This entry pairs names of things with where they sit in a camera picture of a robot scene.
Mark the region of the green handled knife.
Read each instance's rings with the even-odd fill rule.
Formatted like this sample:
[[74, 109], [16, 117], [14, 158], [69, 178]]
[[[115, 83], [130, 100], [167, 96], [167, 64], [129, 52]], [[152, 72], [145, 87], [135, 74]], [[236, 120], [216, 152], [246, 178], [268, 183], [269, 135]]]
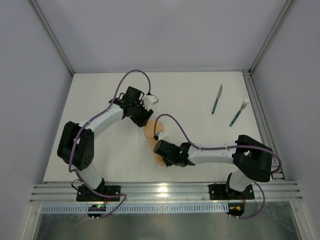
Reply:
[[217, 96], [216, 96], [216, 99], [215, 99], [215, 102], [214, 102], [214, 105], [213, 105], [213, 108], [212, 108], [212, 111], [211, 111], [211, 114], [213, 115], [216, 111], [216, 108], [217, 108], [217, 105], [218, 105], [218, 102], [219, 102], [219, 99], [222, 95], [222, 91], [223, 91], [223, 85], [221, 84], [220, 87], [219, 87], [219, 90], [218, 90], [218, 93], [217, 93]]

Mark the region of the green handled fork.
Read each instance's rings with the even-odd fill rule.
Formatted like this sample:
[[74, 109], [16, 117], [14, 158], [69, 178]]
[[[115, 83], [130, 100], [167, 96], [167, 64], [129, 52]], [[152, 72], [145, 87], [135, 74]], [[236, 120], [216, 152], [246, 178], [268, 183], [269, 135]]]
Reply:
[[238, 110], [238, 112], [236, 113], [236, 115], [234, 116], [234, 118], [232, 119], [232, 121], [230, 122], [229, 126], [232, 127], [234, 125], [234, 123], [236, 122], [236, 120], [238, 119], [238, 117], [240, 116], [241, 112], [247, 107], [248, 103], [250, 102], [249, 98], [246, 98], [241, 106], [240, 109]]

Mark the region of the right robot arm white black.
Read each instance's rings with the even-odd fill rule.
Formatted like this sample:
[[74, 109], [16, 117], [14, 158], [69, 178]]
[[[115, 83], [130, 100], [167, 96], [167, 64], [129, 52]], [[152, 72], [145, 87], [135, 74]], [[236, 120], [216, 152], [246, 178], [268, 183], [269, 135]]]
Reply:
[[158, 139], [153, 152], [167, 167], [200, 164], [230, 164], [237, 167], [226, 180], [223, 191], [229, 199], [240, 199], [254, 182], [268, 183], [272, 175], [273, 151], [247, 135], [218, 146], [195, 145], [183, 142], [177, 146]]

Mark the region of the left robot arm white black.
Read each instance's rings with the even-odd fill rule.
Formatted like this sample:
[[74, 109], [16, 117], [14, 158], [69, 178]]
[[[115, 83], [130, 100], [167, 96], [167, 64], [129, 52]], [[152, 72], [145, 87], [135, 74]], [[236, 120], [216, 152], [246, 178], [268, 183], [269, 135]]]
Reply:
[[120, 93], [109, 101], [106, 109], [87, 121], [64, 125], [57, 155], [67, 165], [69, 172], [76, 172], [79, 180], [89, 188], [96, 190], [103, 184], [103, 177], [96, 170], [93, 159], [95, 139], [111, 125], [129, 118], [139, 128], [145, 127], [154, 113], [152, 106], [159, 99], [151, 94], [129, 86], [125, 93]]

